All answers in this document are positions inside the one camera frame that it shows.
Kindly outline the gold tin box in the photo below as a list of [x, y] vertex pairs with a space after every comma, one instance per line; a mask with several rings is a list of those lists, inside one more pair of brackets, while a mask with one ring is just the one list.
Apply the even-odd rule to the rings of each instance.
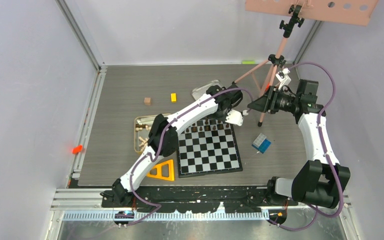
[[134, 151], [141, 154], [146, 147], [145, 141], [149, 139], [149, 133], [156, 115], [138, 116], [133, 121], [133, 147]]

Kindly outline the black white folding chessboard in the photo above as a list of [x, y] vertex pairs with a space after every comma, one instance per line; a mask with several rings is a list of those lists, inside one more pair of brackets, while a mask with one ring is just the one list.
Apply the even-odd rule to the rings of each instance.
[[243, 171], [240, 152], [232, 124], [226, 128], [225, 122], [207, 118], [200, 119], [178, 136], [177, 168], [180, 178], [205, 176], [211, 174], [226, 174]]

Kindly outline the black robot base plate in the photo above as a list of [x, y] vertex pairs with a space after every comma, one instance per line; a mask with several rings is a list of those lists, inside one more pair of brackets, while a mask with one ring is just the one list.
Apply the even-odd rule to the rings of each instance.
[[103, 208], [131, 208], [140, 213], [149, 213], [156, 209], [158, 213], [182, 214], [191, 211], [198, 213], [214, 213], [218, 207], [224, 206], [227, 213], [255, 213], [258, 207], [296, 206], [297, 203], [284, 196], [274, 195], [266, 186], [141, 186], [136, 191], [139, 200], [133, 193], [118, 196], [113, 190], [105, 190], [102, 196]]

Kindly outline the tin lid with bears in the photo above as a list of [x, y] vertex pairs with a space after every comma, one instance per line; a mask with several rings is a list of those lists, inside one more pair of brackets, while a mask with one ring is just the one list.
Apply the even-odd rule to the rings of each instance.
[[214, 80], [211, 80], [210, 82], [208, 82], [208, 83], [206, 83], [204, 85], [201, 85], [199, 87], [194, 88], [191, 91], [191, 95], [192, 95], [193, 99], [195, 101], [198, 100], [212, 86], [221, 86], [221, 82], [219, 80], [217, 80], [217, 79], [214, 79]]

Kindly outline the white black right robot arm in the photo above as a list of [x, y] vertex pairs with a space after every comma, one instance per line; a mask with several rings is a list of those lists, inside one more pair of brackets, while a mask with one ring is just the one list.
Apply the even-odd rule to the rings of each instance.
[[291, 113], [301, 131], [307, 162], [293, 179], [274, 176], [267, 182], [265, 198], [271, 205], [292, 200], [307, 205], [334, 209], [343, 200], [343, 191], [351, 177], [331, 147], [326, 130], [326, 112], [317, 103], [317, 81], [301, 79], [295, 94], [286, 93], [287, 85], [271, 86], [248, 108], [275, 114]]

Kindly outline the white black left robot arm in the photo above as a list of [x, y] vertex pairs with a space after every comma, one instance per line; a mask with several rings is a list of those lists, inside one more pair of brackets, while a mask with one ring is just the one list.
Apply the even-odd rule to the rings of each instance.
[[240, 126], [243, 114], [234, 108], [243, 99], [244, 88], [235, 84], [229, 88], [210, 86], [206, 92], [185, 108], [168, 116], [158, 114], [148, 134], [147, 145], [132, 167], [111, 186], [114, 200], [121, 207], [133, 202], [134, 192], [149, 171], [163, 158], [173, 154], [179, 147], [179, 135], [196, 121], [210, 117]]

